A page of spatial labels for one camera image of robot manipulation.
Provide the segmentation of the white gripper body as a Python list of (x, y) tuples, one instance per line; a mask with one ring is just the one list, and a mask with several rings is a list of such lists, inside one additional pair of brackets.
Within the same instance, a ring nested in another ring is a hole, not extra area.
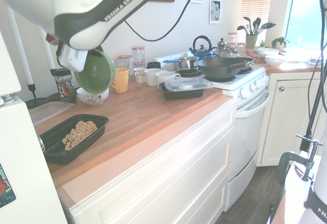
[(70, 46), (59, 43), (57, 48), (57, 60), (60, 66), (74, 72), (81, 72), (84, 69), (88, 51), (79, 51)]

